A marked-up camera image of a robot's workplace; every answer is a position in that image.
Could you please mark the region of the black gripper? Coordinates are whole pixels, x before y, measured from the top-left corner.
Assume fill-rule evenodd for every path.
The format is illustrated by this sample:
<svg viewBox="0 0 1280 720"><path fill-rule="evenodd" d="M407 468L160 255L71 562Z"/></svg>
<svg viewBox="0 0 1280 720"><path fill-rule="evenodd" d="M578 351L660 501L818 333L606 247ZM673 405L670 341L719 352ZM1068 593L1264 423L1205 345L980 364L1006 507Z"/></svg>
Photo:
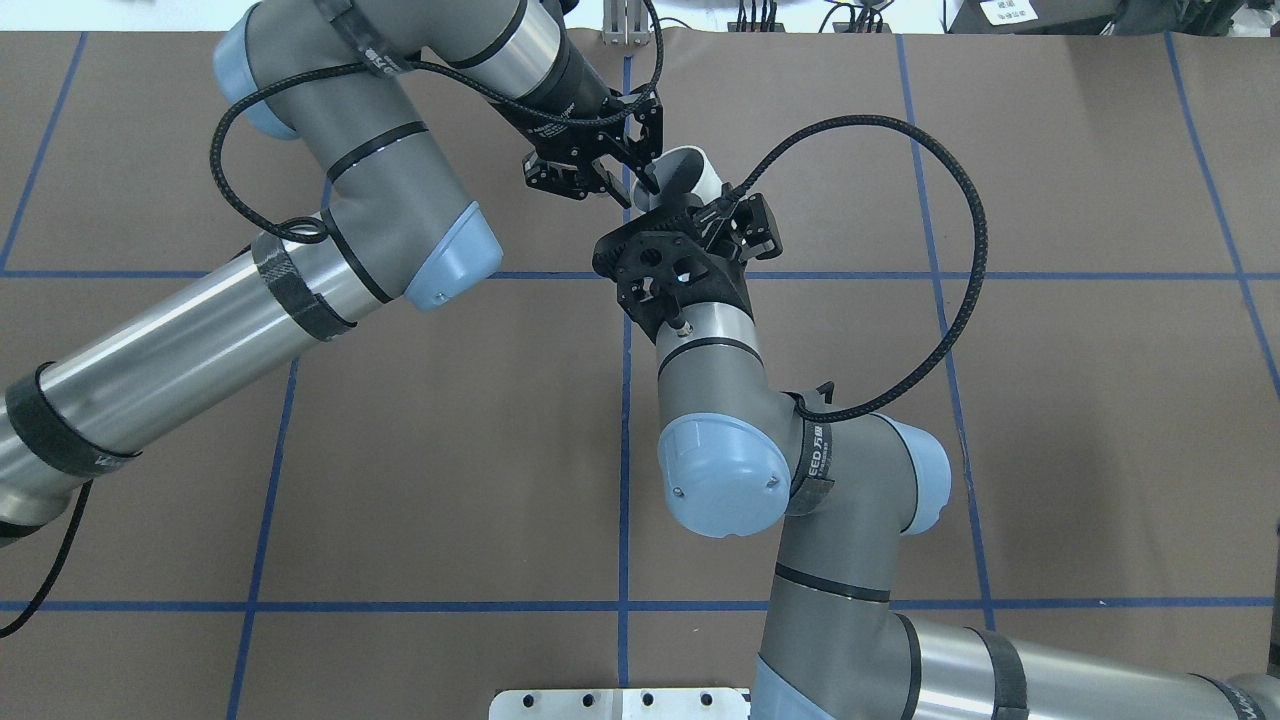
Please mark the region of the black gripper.
<svg viewBox="0 0 1280 720"><path fill-rule="evenodd" d="M532 151L522 160L525 184L571 200L607 195L632 208L628 191L604 168L611 158L630 169L649 195L660 192L654 163L663 154L664 108L649 85L632 94L605 86L556 88L520 102L520 133Z"/></svg>
<svg viewBox="0 0 1280 720"><path fill-rule="evenodd" d="M727 227L735 211L735 238ZM696 195L678 195L650 210L650 231L671 232L668 247L675 274L663 291L678 301L748 301L746 261L777 259L783 243L774 213L762 193L737 206L732 196L703 204Z"/></svg>

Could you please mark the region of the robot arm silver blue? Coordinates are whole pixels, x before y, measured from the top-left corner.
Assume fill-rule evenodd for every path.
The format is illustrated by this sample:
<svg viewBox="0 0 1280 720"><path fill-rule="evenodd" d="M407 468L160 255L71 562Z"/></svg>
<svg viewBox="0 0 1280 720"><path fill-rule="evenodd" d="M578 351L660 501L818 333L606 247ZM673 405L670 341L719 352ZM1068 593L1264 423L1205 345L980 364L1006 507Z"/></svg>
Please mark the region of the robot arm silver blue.
<svg viewBox="0 0 1280 720"><path fill-rule="evenodd" d="M1165 673L895 612L900 541L948 502L941 443L878 414L800 418L731 304L690 304L653 340L671 512L709 537L782 527L750 717L1277 716L1274 675Z"/></svg>
<svg viewBox="0 0 1280 720"><path fill-rule="evenodd" d="M260 1L214 53L229 101L209 161L215 186L259 228L228 264L3 397L3 543L59 518L74 489L264 373L404 297L424 311L488 278L503 252L401 79L429 70L483 95L531 143L527 186L567 199L648 190L660 154L650 81L618 92L568 36L558 3ZM335 195L270 222L221 169L230 124L298 138Z"/></svg>

